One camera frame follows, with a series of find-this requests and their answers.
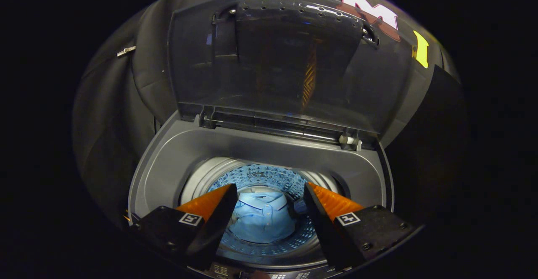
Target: dark background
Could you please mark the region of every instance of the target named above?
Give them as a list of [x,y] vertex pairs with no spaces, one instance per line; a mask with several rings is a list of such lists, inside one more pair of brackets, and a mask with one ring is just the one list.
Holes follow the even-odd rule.
[[[2,240],[10,247],[2,269],[14,277],[182,277],[109,224],[71,152],[71,105],[86,64],[154,1],[4,0],[9,233]],[[362,276],[536,277],[536,170],[529,171],[538,160],[536,129],[524,123],[536,115],[536,2],[391,1],[452,55],[469,108],[470,147],[452,200],[424,233]]]

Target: shirt collar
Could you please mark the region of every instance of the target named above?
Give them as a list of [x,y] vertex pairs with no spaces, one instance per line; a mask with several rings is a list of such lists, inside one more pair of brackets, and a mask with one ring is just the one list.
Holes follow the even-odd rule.
[[241,193],[239,201],[258,210],[263,210],[266,204],[270,204],[273,209],[278,211],[287,204],[286,196],[279,192]]

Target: lid hinge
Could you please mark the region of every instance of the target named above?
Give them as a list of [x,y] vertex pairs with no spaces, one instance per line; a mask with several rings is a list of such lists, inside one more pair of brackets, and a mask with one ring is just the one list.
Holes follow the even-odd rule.
[[235,130],[278,135],[281,137],[291,137],[294,139],[304,139],[331,145],[339,145],[342,150],[360,151],[363,141],[359,138],[357,129],[333,126],[333,128],[320,128],[291,122],[260,118],[257,116],[245,116],[232,114],[230,112],[220,112],[219,108],[210,105],[202,106],[202,111],[198,115],[198,125],[202,128],[215,129],[217,126]]
[[361,151],[363,142],[359,139],[359,131],[354,129],[344,129],[338,138],[342,150]]

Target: black cover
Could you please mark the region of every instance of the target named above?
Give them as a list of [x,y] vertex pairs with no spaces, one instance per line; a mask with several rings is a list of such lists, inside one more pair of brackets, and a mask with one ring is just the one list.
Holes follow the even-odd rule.
[[[89,193],[118,227],[127,225],[123,212],[138,161],[156,129],[177,109],[166,66],[172,13],[203,1],[158,0],[142,9],[102,45],[80,81],[73,108],[77,167]],[[429,49],[439,49],[434,38],[403,11],[385,0],[368,1],[390,6],[398,15],[399,29],[405,30],[408,38],[413,36],[410,30],[417,30],[431,41]],[[350,5],[342,4],[341,8],[369,18]],[[134,51],[116,56],[133,46]],[[375,62],[367,60],[365,64],[374,66]],[[400,179],[398,172],[392,171],[395,180]],[[395,191],[400,194],[398,186]]]

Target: black fabric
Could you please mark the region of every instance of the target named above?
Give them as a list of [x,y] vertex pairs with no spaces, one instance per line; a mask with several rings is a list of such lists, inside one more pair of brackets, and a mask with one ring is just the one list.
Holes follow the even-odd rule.
[[395,214],[422,224],[448,199],[461,174],[467,131],[461,85],[436,66],[419,109],[386,149]]

